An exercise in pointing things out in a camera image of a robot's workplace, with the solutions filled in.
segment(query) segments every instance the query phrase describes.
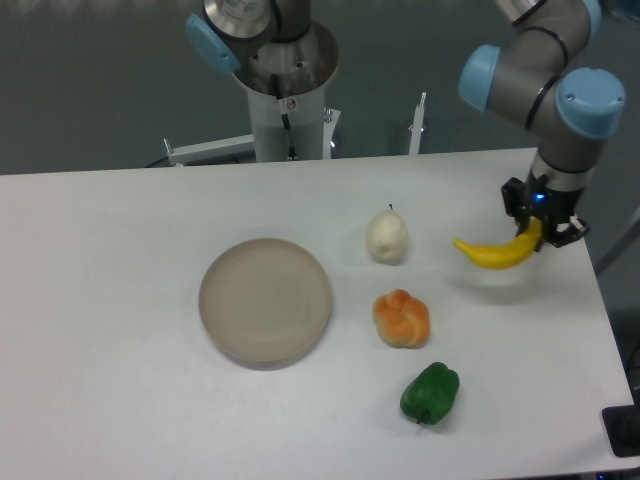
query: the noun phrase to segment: black bracket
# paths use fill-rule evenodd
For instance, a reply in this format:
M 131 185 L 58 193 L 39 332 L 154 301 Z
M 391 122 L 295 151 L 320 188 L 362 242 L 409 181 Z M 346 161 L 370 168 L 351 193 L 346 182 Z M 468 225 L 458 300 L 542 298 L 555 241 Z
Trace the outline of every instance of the black bracket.
M 611 449 L 616 457 L 640 456 L 640 409 L 635 405 L 602 410 Z
M 502 200 L 507 215 L 516 219 L 519 229 L 518 234 L 524 232 L 529 226 L 531 214 L 524 202 L 525 186 L 522 180 L 512 177 L 502 186 Z

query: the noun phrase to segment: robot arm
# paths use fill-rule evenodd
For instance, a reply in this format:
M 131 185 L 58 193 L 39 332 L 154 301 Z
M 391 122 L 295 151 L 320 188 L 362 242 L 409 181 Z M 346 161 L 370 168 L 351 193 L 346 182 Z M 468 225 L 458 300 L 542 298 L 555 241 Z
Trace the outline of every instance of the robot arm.
M 600 24 L 597 0 L 496 0 L 520 32 L 504 51 L 485 45 L 468 60 L 460 96 L 540 137 L 525 182 L 502 187 L 505 208 L 519 232 L 531 216 L 543 240 L 560 247 L 589 229 L 574 209 L 607 139 L 617 129 L 625 91 L 604 70 L 560 75 Z
M 247 92 L 256 160 L 322 158 L 324 90 L 338 65 L 331 33 L 310 0 L 204 0 L 187 36 Z

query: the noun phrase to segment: gray floor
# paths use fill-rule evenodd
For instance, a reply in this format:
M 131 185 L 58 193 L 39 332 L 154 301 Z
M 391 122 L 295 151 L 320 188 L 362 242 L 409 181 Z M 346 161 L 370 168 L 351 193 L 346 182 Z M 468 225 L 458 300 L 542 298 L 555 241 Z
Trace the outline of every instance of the gray floor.
M 422 91 L 423 153 L 537 144 L 457 95 L 469 55 L 515 37 L 490 0 L 316 0 L 313 8 L 341 52 L 327 93 L 343 112 L 338 156 L 405 153 Z M 0 174 L 139 168 L 164 155 L 163 137 L 182 146 L 250 133 L 242 91 L 187 42 L 184 20 L 199 10 L 200 0 L 0 0 Z M 628 93 L 579 205 L 593 227 L 594 261 L 640 206 L 639 54 L 640 30 L 606 16 L 571 65 L 605 68 Z M 638 272 L 636 241 L 599 279 L 623 355 L 640 341 Z

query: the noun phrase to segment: orange bread roll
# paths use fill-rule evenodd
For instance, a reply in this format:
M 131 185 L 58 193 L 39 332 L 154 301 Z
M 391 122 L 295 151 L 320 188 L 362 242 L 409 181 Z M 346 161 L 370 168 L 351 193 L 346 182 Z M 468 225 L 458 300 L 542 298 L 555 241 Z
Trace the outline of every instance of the orange bread roll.
M 396 348 L 418 348 L 431 332 L 429 309 L 404 290 L 394 290 L 373 304 L 378 334 Z

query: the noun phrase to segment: green bell pepper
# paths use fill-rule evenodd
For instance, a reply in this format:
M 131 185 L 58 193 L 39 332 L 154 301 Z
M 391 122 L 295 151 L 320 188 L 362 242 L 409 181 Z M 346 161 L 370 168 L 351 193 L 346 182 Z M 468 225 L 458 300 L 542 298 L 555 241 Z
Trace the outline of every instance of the green bell pepper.
M 416 423 L 435 425 L 453 407 L 460 387 L 460 378 L 444 363 L 429 365 L 404 390 L 400 398 L 400 409 Z

